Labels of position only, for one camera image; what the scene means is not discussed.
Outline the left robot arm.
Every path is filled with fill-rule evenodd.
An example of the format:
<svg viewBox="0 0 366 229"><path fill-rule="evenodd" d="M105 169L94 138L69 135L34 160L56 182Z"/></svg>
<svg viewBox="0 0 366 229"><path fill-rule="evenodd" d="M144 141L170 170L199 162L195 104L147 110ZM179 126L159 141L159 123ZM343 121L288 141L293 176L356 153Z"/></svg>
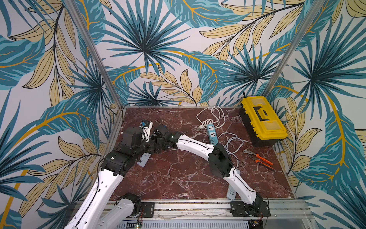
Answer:
<svg viewBox="0 0 366 229"><path fill-rule="evenodd" d="M124 219L142 214L141 199L132 193L106 215L102 215L110 197L141 157L153 152L150 142L152 123L144 120L140 127L130 127L123 132L122 142L108 153L101 164L97 179L85 201L66 225L67 229L114 229Z"/></svg>

